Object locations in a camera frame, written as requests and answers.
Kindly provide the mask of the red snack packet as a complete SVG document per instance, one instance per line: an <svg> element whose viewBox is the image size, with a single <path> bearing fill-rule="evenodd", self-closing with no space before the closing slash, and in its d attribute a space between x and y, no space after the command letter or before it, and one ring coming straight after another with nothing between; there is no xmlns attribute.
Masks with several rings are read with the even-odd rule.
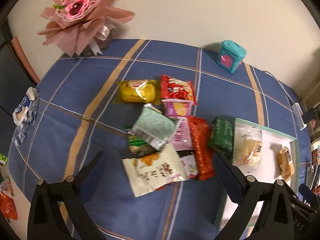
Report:
<svg viewBox="0 0 320 240"><path fill-rule="evenodd" d="M161 98L190 100L193 105L197 105L193 83L183 81L168 75L161 76Z"/></svg>

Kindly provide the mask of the pink flower bouquet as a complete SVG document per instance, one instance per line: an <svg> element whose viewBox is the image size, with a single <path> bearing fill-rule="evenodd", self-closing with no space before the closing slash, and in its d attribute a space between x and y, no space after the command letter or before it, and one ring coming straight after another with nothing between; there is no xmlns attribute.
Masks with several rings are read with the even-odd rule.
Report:
<svg viewBox="0 0 320 240"><path fill-rule="evenodd" d="M127 23L134 13L112 6L114 0L54 0L41 16L48 20L38 35L43 45L56 45L69 56L98 55L112 39L115 22Z"/></svg>

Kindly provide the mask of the orange red patterned packet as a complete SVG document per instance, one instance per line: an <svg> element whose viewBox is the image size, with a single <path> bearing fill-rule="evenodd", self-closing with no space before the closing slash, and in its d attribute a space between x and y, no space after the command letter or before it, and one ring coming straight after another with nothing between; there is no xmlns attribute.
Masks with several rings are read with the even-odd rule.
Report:
<svg viewBox="0 0 320 240"><path fill-rule="evenodd" d="M215 176L212 164L213 152L208 146L210 130L206 120L188 116L191 139L195 151L198 179L205 181Z"/></svg>

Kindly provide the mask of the green peas snack packet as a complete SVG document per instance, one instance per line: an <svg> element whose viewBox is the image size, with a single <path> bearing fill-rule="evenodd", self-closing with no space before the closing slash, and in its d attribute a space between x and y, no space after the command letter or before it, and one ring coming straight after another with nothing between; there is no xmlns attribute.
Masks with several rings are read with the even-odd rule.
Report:
<svg viewBox="0 0 320 240"><path fill-rule="evenodd" d="M140 137L130 134L128 136L128 146L130 152L136 157L141 158L153 153L157 150L149 145L147 142L142 140Z"/></svg>

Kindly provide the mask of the tan wrapped cake packet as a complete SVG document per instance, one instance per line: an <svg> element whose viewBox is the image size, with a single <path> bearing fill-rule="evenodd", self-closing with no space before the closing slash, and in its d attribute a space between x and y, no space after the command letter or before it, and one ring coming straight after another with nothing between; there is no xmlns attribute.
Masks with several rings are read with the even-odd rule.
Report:
<svg viewBox="0 0 320 240"><path fill-rule="evenodd" d="M278 152L278 164L282 179L287 183L295 173L292 155L288 147L283 147Z"/></svg>

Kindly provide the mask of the white tray with green rim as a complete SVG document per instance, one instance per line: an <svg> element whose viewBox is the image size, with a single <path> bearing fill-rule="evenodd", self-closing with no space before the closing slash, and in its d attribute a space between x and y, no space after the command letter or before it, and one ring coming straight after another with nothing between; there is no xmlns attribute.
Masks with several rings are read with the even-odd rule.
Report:
<svg viewBox="0 0 320 240"><path fill-rule="evenodd" d="M259 141L262 142L261 155L258 162L244 165L244 158L242 157L241 152L245 144L245 139L249 137L252 140L259 139ZM245 177L253 176L259 182L273 184L277 179L282 179L281 169L278 164L278 152L284 147L289 149L291 160L295 168L294 174L286 183L295 193L298 193L298 166L300 159L298 141L295 137L248 120L236 118L234 121L233 154L230 160L227 159L227 163L238 167L241 174ZM231 186L232 190L235 189L236 193L241 193L241 187L236 186L235 180L232 182L231 176L227 175L227 167L216 155L217 153L214 154L213 157L214 170L225 190L222 194L221 204L214 224L222 230L238 207L238 204L232 202L230 199L230 195L226 191L227 186L229 188ZM253 226L256 223L262 205L261 202L256 205L253 215L247 224L248 227Z"/></svg>

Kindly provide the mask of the purple pink snack packet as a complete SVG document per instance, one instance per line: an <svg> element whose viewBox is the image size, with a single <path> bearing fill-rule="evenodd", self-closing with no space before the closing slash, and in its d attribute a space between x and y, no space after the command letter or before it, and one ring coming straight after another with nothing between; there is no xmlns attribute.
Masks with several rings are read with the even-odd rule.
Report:
<svg viewBox="0 0 320 240"><path fill-rule="evenodd" d="M165 116L178 122L178 128L171 137L170 143L176 151L193 149L188 116L191 114L193 102L182 99L163 99Z"/></svg>

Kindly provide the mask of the red white small packet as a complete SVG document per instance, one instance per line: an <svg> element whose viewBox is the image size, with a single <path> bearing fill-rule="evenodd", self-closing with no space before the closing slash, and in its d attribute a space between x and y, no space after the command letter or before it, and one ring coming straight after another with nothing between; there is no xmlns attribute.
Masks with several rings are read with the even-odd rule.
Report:
<svg viewBox="0 0 320 240"><path fill-rule="evenodd" d="M196 159L193 154L181 157L181 163L185 168L188 179L196 178L198 175L198 168L196 165Z"/></svg>

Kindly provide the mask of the white packet with orange print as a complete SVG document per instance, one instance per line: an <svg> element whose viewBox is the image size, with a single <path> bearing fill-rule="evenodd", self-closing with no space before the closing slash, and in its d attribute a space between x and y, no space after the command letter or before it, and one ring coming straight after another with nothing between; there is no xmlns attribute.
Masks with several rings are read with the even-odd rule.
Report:
<svg viewBox="0 0 320 240"><path fill-rule="evenodd" d="M174 182L186 181L187 172L172 144L166 144L161 152L141 158L123 160L124 169L135 197Z"/></svg>

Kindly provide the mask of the light green printed snack packet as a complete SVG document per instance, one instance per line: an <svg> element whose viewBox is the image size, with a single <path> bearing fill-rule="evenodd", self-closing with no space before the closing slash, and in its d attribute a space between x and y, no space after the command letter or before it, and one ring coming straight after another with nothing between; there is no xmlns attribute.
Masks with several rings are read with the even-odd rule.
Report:
<svg viewBox="0 0 320 240"><path fill-rule="evenodd" d="M153 148L161 151L171 141L177 128L177 121L166 117L148 103L143 106L140 116L129 129L129 134L140 137Z"/></svg>

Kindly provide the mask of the blue plaid tablecloth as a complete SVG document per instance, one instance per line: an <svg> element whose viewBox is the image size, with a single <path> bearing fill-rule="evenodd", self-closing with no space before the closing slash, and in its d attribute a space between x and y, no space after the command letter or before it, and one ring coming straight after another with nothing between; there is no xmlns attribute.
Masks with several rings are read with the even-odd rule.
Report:
<svg viewBox="0 0 320 240"><path fill-rule="evenodd" d="M114 40L58 59L8 166L31 202L29 239L223 239L244 186L279 207L311 165L296 93L246 63L171 42Z"/></svg>

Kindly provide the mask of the teal house-shaped tin box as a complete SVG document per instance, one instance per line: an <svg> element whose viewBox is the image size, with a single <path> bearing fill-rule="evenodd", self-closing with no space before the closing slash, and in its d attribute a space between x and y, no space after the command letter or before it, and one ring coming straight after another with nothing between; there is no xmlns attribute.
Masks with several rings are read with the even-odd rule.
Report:
<svg viewBox="0 0 320 240"><path fill-rule="evenodd" d="M217 64L230 73L234 73L242 64L247 51L232 40L224 40L217 57Z"/></svg>

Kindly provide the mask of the dark green biscuit packet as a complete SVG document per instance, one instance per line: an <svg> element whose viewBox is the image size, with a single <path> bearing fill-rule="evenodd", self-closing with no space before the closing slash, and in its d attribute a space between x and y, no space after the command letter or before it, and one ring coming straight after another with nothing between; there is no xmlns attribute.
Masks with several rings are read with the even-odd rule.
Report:
<svg viewBox="0 0 320 240"><path fill-rule="evenodd" d="M223 153L227 159L233 156L234 128L233 124L224 119L216 118L213 121L209 146L215 152Z"/></svg>

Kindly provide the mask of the white power strip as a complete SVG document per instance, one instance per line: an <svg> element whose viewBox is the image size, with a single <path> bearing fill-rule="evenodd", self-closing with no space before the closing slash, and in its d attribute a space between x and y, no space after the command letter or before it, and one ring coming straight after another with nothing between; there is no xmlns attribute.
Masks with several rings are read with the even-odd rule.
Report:
<svg viewBox="0 0 320 240"><path fill-rule="evenodd" d="M297 119L297 124L299 126L299 129L302 131L303 129L305 129L307 127L307 124L304 123L303 121L303 112L302 109L299 105L299 103L295 102L291 105L291 109Z"/></svg>

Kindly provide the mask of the yellow snack packet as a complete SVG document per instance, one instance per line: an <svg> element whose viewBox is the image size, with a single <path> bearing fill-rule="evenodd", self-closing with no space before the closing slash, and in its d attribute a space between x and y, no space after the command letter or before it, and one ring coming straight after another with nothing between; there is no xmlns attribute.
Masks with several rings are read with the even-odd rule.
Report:
<svg viewBox="0 0 320 240"><path fill-rule="evenodd" d="M113 103L161 104L159 80L124 80L118 83Z"/></svg>

